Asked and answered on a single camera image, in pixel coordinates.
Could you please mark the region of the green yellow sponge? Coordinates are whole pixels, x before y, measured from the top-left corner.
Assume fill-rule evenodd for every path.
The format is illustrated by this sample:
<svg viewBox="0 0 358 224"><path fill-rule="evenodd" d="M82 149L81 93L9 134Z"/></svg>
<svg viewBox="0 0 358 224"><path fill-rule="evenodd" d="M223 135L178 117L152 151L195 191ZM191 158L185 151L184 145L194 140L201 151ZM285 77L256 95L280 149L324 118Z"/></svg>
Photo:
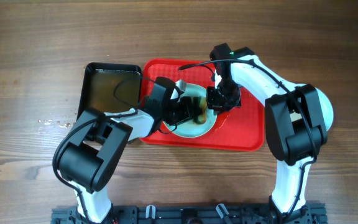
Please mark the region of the green yellow sponge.
<svg viewBox="0 0 358 224"><path fill-rule="evenodd" d="M207 102L205 97L195 97L193 98L193 102L195 104L196 116L193 118L193 122L195 124L205 124L206 118L206 110L207 110Z"/></svg>

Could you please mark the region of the light blue plate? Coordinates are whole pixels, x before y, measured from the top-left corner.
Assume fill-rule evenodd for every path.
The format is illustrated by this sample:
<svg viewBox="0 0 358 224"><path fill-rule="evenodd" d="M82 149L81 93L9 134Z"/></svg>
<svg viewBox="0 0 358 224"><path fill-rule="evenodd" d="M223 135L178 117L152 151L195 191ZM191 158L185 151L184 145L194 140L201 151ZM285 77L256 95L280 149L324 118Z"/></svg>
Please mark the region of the light blue plate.
<svg viewBox="0 0 358 224"><path fill-rule="evenodd" d="M206 88L189 83L186 85L184 94L180 97L182 98L186 96L189 96L192 100L196 97L200 97L201 105L204 107L203 113L199 115L196 120L191 119L179 124L176 129L174 124L169 125L166 122L163 122L163 124L169 131L172 131L173 134L179 137L197 138L212 130L217 120L217 116L213 110L208 109L206 106Z"/></svg>
<svg viewBox="0 0 358 224"><path fill-rule="evenodd" d="M321 111L323 113L324 123L326 130L328 131L333 125L334 110L329 98L320 90L316 89L320 100Z"/></svg>

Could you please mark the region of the light blue plate front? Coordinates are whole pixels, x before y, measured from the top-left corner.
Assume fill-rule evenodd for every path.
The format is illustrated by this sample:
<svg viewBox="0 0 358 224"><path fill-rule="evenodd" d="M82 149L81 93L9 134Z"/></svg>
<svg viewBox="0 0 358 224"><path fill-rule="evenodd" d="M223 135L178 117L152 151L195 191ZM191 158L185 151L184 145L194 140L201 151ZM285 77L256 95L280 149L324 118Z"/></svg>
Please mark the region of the light blue plate front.
<svg viewBox="0 0 358 224"><path fill-rule="evenodd" d="M329 98L320 90L316 89L320 100L321 111L323 113L324 123L326 130L328 131L333 125L334 110Z"/></svg>

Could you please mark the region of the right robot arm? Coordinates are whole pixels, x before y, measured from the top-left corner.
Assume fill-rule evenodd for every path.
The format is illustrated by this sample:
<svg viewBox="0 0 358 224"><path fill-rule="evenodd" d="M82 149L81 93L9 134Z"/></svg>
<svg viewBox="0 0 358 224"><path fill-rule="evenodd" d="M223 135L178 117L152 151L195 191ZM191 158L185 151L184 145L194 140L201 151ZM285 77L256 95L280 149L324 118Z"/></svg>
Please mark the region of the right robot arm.
<svg viewBox="0 0 358 224"><path fill-rule="evenodd" d="M265 137L277 160L275 188L269 198L270 222L303 217L308 172L333 123L331 102L313 85L278 76L247 47L233 51L220 44L209 57L216 71L215 86L207 89L208 108L223 113L239 107L241 88L264 106Z"/></svg>

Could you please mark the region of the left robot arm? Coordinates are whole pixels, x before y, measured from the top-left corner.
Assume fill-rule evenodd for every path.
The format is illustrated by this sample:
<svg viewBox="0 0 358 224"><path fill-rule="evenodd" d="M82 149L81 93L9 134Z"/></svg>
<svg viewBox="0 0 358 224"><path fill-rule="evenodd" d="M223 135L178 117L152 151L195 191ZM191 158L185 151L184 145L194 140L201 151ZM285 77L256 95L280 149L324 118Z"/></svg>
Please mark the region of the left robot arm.
<svg viewBox="0 0 358 224"><path fill-rule="evenodd" d="M75 191L78 202L68 221L116 223L106 185L127 143L159 131L161 123L177 127L203 113L205 100L185 96L183 80L157 77L153 83L150 95L129 111L85 110L58 145L53 171L61 183Z"/></svg>

